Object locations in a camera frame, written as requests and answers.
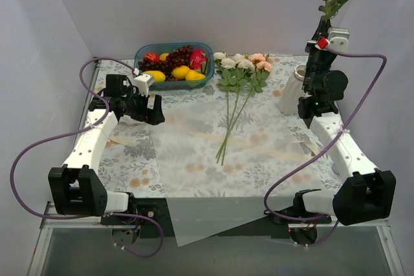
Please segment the cream ribbon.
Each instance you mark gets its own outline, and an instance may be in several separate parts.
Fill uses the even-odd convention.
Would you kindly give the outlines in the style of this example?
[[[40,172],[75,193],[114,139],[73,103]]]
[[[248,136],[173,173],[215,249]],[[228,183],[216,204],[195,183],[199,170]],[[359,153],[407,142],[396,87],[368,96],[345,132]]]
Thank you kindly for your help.
[[[213,135],[213,134],[206,134],[206,133],[202,133],[199,131],[192,131],[192,130],[187,130],[184,128],[180,128],[179,132],[181,133],[181,135],[190,135],[193,137],[197,137],[197,138],[202,138],[204,140],[208,140],[211,142],[222,142],[222,140],[224,139],[221,136],[217,136],[217,135]],[[118,143],[120,145],[126,145],[128,147],[136,147],[140,142],[138,140],[138,138],[133,138],[132,136],[128,136],[126,138],[122,138],[120,136],[120,132],[118,130],[114,130],[110,137],[108,138],[108,140],[114,142],[114,143]],[[273,156],[276,158],[284,158],[287,160],[293,160],[293,161],[300,161],[300,160],[310,160],[311,158],[313,158],[313,156],[307,156],[307,155],[299,155],[298,153],[295,153],[291,150],[288,150],[286,152],[281,152],[278,150],[273,150],[273,149],[269,149],[269,148],[265,148],[265,147],[260,147],[258,145],[251,145],[248,143],[244,143],[241,142],[239,140],[234,140],[234,139],[228,139],[228,144],[227,146],[234,146],[237,147],[239,149],[242,150],[247,150],[247,151],[253,151],[256,153],[260,153],[260,154],[266,154],[268,156]]]

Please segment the white wrapping paper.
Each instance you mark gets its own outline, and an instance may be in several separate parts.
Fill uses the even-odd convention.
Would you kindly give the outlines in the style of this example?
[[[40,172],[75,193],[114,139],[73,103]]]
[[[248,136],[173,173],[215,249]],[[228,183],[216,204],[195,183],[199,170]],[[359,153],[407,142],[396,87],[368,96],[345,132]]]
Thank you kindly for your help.
[[[224,100],[173,107],[151,128],[177,244],[185,246],[289,207],[316,171],[274,105]]]

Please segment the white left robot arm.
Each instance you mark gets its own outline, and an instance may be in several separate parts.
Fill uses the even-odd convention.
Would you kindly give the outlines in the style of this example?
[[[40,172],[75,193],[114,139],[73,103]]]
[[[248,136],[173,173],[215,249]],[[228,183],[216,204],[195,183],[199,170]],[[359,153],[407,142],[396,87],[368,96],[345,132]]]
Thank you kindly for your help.
[[[150,125],[165,121],[161,96],[149,95],[154,81],[148,73],[136,77],[107,75],[105,88],[88,106],[85,132],[79,135],[62,166],[49,172],[49,186],[58,214],[99,217],[115,212],[123,224],[136,220],[138,209],[129,203],[130,194],[106,190],[98,178],[98,168],[106,143],[122,117]]]

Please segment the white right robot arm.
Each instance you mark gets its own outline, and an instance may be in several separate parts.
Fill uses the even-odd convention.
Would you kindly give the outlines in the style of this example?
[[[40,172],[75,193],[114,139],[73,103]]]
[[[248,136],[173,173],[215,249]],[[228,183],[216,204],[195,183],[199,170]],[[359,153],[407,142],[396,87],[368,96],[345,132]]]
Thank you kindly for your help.
[[[347,30],[320,19],[305,47],[309,55],[302,85],[305,95],[298,100],[298,115],[327,149],[342,185],[336,193],[321,189],[297,192],[292,213],[299,222],[332,215],[349,226],[387,218],[391,213],[397,183],[394,174],[368,159],[347,132],[348,123],[342,121],[336,106],[343,99],[348,78],[331,65],[343,54],[348,38]]]

